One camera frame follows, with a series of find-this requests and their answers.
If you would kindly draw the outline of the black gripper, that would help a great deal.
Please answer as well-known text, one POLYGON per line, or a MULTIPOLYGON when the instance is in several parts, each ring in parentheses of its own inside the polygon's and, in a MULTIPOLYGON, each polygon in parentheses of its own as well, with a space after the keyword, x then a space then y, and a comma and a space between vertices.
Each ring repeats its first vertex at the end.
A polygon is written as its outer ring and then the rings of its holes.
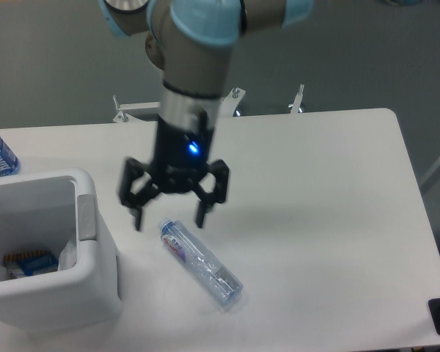
POLYGON ((207 128, 200 133, 185 131, 158 118, 150 164, 132 157, 125 159, 118 197, 134 217, 136 231, 142 230, 144 206, 161 192, 184 194, 193 190, 199 198, 195 216, 198 228, 203 228, 215 204, 226 202, 230 168, 222 159, 208 164, 213 134, 214 130, 207 128), (134 183, 146 175, 147 182, 136 190, 134 183), (200 184, 206 175, 215 179, 210 192, 200 184))

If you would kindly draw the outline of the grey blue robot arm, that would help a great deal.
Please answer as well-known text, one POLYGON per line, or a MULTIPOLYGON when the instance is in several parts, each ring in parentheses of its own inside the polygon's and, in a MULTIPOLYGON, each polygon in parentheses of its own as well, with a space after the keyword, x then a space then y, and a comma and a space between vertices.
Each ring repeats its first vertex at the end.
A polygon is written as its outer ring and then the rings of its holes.
POLYGON ((128 158, 120 202, 142 227, 145 205, 160 194, 198 196, 198 227, 227 199, 229 167, 211 161, 222 92, 238 39, 304 20, 311 1, 101 1, 117 37, 146 34, 145 51, 161 70, 163 90, 153 157, 128 158))

